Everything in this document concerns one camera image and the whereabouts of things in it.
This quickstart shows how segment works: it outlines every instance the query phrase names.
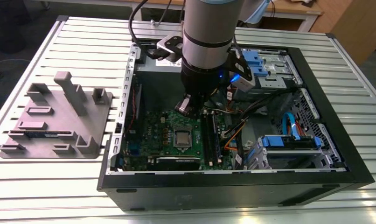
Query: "blue plastic latch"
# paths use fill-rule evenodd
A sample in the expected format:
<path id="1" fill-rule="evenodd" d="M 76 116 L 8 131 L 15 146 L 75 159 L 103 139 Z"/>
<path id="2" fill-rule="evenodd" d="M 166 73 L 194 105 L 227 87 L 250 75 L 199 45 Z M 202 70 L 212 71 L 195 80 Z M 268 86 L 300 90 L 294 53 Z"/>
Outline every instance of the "blue plastic latch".
<path id="1" fill-rule="evenodd" d="M 270 146 L 284 146 L 283 144 L 283 138 L 279 137 L 279 136 L 270 136 L 267 137 L 267 140 L 268 140 L 268 143 L 270 143 Z"/>
<path id="2" fill-rule="evenodd" d="M 250 66 L 250 68 L 255 76 L 262 76 L 262 77 L 268 76 L 268 71 L 263 67 Z"/>
<path id="3" fill-rule="evenodd" d="M 243 51 L 244 59 L 250 66 L 263 66 L 263 59 L 258 51 Z"/>
<path id="4" fill-rule="evenodd" d="M 323 142 L 322 142 L 320 138 L 314 137 L 314 141 L 315 141 L 315 145 L 318 146 L 318 148 L 320 148 L 323 146 Z"/>
<path id="5" fill-rule="evenodd" d="M 252 157 L 252 155 L 255 154 L 255 152 L 256 152 L 256 150 L 255 150 L 255 148 L 254 148 L 254 149 L 251 150 L 248 156 L 247 156 L 246 159 L 244 159 L 244 163 L 248 162 L 248 160 L 251 159 L 251 157 Z"/>
<path id="6" fill-rule="evenodd" d="M 264 147 L 268 147 L 270 146 L 270 144 L 268 144 L 268 139 L 264 137 L 264 138 L 262 138 L 262 142 L 263 142 L 263 146 Z"/>

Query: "desk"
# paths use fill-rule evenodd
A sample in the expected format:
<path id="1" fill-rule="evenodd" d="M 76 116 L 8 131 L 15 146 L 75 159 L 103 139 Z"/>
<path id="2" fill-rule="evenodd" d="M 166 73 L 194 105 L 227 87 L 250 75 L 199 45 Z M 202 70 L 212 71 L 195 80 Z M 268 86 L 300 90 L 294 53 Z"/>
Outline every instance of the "desk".
<path id="1" fill-rule="evenodd" d="M 144 4 L 144 8 L 166 8 L 170 0 L 150 0 Z M 182 10 L 184 0 L 172 0 L 170 9 Z M 287 19 L 303 20 L 302 25 L 298 29 L 299 32 L 308 32 L 315 20 L 323 15 L 323 10 L 315 3 L 311 8 L 302 5 L 300 2 L 291 2 L 290 0 L 278 0 L 275 2 L 275 17 Z M 272 4 L 270 3 L 267 7 L 266 17 L 272 16 Z M 136 20 L 142 20 L 142 12 L 138 12 Z"/>
<path id="2" fill-rule="evenodd" d="M 110 6 L 126 6 L 136 8 L 142 0 L 47 0 L 67 3 L 83 3 L 95 5 L 110 5 Z M 148 0 L 144 4 L 144 8 L 162 8 L 166 9 L 170 0 Z M 182 10 L 184 0 L 172 0 L 170 9 Z M 302 3 L 291 2 L 290 0 L 278 0 L 275 2 L 275 17 L 303 20 L 302 25 L 298 29 L 299 32 L 308 32 L 315 20 L 323 15 L 323 10 L 315 3 L 312 8 L 302 5 Z M 268 5 L 266 17 L 272 16 L 272 5 Z M 142 10 L 138 11 L 135 20 L 142 21 Z"/>
<path id="3" fill-rule="evenodd" d="M 122 105 L 120 97 L 132 38 L 122 20 L 70 17 L 56 21 L 20 81 L 0 110 L 0 144 L 8 138 L 28 97 L 32 82 L 56 89 L 54 75 L 71 71 L 72 82 L 84 90 L 107 88 Z M 180 33 L 180 25 L 136 21 L 139 38 L 163 38 Z M 367 167 L 376 180 L 376 91 L 352 63 L 336 40 L 324 34 L 239 28 L 242 44 L 299 47 L 324 89 Z M 115 129 L 118 109 L 110 111 L 106 132 Z M 103 146 L 110 139 L 104 134 Z M 96 191 L 100 157 L 92 160 L 0 158 L 0 221 L 42 224 L 135 223 L 376 223 L 376 183 L 359 190 L 343 191 L 322 200 L 292 207 L 246 209 L 123 212 Z"/>

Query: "black cable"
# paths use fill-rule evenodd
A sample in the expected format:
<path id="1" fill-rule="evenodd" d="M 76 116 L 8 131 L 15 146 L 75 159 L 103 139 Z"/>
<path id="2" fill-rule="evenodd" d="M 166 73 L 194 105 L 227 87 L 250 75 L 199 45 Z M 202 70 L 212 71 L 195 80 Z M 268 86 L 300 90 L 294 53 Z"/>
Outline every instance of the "black cable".
<path id="1" fill-rule="evenodd" d="M 274 0 L 271 0 L 271 4 L 272 4 L 271 17 L 275 17 L 275 3 L 274 3 Z"/>
<path id="2" fill-rule="evenodd" d="M 236 149 L 238 149 L 238 155 L 242 158 L 242 163 L 239 164 L 239 162 L 235 163 L 235 169 L 240 170 L 244 168 L 244 146 L 243 146 L 243 131 L 240 131 L 236 134 L 235 137 L 235 142 L 236 142 Z"/>
<path id="3" fill-rule="evenodd" d="M 180 11 L 180 23 L 183 21 L 184 8 L 186 8 L 186 0 L 183 2 L 183 7 L 182 7 L 182 11 Z"/>
<path id="4" fill-rule="evenodd" d="M 274 93 L 271 93 L 268 96 L 266 96 L 264 98 L 262 98 L 260 100 L 258 100 L 256 102 L 254 102 L 248 108 L 244 110 L 242 116 L 239 117 L 239 123 L 234 126 L 234 128 L 231 128 L 230 130 L 226 131 L 224 135 L 230 134 L 234 130 L 238 130 L 242 125 L 246 123 L 247 119 L 251 116 L 251 112 L 255 112 L 258 109 L 260 109 L 262 107 L 264 107 L 267 105 L 267 103 L 279 95 L 283 95 L 286 93 L 291 93 L 291 92 L 296 92 L 298 91 L 298 87 L 292 87 L 288 88 L 286 90 L 278 90 Z"/>
<path id="5" fill-rule="evenodd" d="M 266 96 L 264 98 L 262 98 L 260 100 L 258 100 L 256 102 L 254 102 L 248 108 L 244 110 L 244 113 L 240 117 L 240 119 L 243 119 L 246 117 L 246 115 L 250 113 L 250 111 L 252 111 L 254 109 L 259 109 L 259 105 L 263 105 L 260 104 L 262 102 L 264 102 L 266 100 L 270 101 L 272 100 L 276 96 L 282 95 L 282 94 L 286 94 L 286 93 L 291 93 L 291 92 L 295 92 L 298 90 L 298 87 L 292 87 L 292 88 L 288 88 L 286 90 L 278 90 L 275 91 L 274 93 L 271 93 L 268 96 Z"/>
<path id="6" fill-rule="evenodd" d="M 235 48 L 238 50 L 238 53 L 239 53 L 240 57 L 244 58 L 243 50 L 240 49 L 240 47 L 238 45 L 235 34 L 234 34 L 232 40 L 234 40 L 234 45 L 235 45 Z"/>
<path id="7" fill-rule="evenodd" d="M 168 6 L 166 6 L 166 9 L 164 9 L 164 12 L 163 12 L 162 18 L 160 18 L 159 23 L 158 23 L 158 26 L 162 24 L 163 18 L 164 18 L 164 16 L 166 16 L 166 12 L 167 12 L 167 11 L 168 11 L 168 9 L 170 9 L 170 5 L 171 5 L 171 0 L 170 0 L 170 3 L 168 3 Z"/>
<path id="8" fill-rule="evenodd" d="M 130 31 L 130 33 L 131 33 L 131 35 L 132 35 L 132 41 L 136 43 L 136 45 L 139 46 L 139 48 L 142 49 L 142 51 L 146 53 L 146 55 L 147 55 L 151 59 L 156 59 L 155 56 L 154 56 L 147 50 L 144 50 L 144 48 L 143 48 L 143 46 L 142 46 L 142 44 L 140 44 L 140 41 L 139 41 L 139 39 L 138 39 L 138 37 L 136 37 L 136 34 L 134 33 L 134 30 L 132 30 L 132 20 L 134 20 L 134 17 L 136 16 L 138 11 L 140 10 L 140 8 L 143 7 L 143 5 L 146 4 L 147 1 L 148 1 L 148 0 L 143 0 L 143 1 L 140 2 L 140 4 L 138 5 L 138 7 L 136 7 L 136 8 L 134 9 L 134 11 L 132 11 L 131 17 L 130 17 L 130 19 L 128 19 L 128 31 Z"/>
<path id="9" fill-rule="evenodd" d="M 215 108 L 220 109 L 220 107 L 218 106 L 216 102 L 214 101 L 212 98 L 208 99 L 211 101 L 211 103 L 215 105 Z"/>

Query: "blue led light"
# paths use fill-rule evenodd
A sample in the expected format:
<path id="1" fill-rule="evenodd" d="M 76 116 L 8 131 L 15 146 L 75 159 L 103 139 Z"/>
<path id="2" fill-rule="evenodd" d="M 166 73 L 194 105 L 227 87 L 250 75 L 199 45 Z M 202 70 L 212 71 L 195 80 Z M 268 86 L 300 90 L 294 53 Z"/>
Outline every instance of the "blue led light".
<path id="1" fill-rule="evenodd" d="M 232 79 L 231 79 L 231 82 L 234 83 L 235 81 L 238 81 L 239 80 L 239 74 L 235 74 L 235 76 L 232 77 Z"/>
<path id="2" fill-rule="evenodd" d="M 223 78 L 223 75 L 224 75 L 224 70 L 223 69 L 220 69 L 219 75 L 220 75 L 220 78 Z"/>

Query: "motherboard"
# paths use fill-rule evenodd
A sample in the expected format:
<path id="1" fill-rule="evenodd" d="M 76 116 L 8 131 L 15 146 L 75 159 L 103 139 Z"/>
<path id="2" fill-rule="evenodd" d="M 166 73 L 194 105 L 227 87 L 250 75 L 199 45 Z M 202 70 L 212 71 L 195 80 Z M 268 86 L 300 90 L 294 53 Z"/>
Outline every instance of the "motherboard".
<path id="1" fill-rule="evenodd" d="M 223 114 L 204 113 L 195 120 L 176 111 L 147 112 L 142 139 L 127 143 L 120 165 L 126 170 L 135 171 L 163 170 L 163 164 L 171 170 L 176 166 L 178 170 L 232 169 L 232 155 L 230 152 L 222 155 L 219 144 L 226 129 Z"/>

